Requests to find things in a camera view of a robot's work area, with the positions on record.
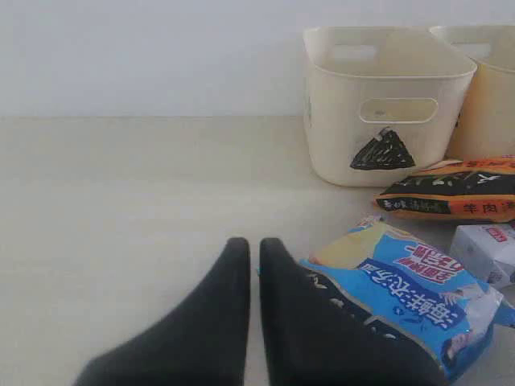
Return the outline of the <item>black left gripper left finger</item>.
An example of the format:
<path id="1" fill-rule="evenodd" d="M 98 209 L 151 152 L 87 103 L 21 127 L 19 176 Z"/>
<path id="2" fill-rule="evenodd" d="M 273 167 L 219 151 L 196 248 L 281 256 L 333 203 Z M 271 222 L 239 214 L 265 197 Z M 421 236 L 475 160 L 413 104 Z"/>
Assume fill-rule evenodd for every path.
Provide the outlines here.
<path id="1" fill-rule="evenodd" d="M 249 243 L 234 237 L 173 311 L 140 335 L 91 359 L 75 383 L 242 385 L 249 314 Z"/>

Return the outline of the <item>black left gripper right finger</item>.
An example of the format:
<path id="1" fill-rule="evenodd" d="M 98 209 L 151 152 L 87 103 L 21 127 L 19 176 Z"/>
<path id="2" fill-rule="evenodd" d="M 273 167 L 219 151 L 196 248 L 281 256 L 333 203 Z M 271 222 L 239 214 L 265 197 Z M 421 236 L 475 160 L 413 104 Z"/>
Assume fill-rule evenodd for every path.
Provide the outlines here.
<path id="1" fill-rule="evenodd" d="M 298 264 L 279 238 L 260 243 L 260 302 L 272 385 L 445 385 L 413 335 Z"/>

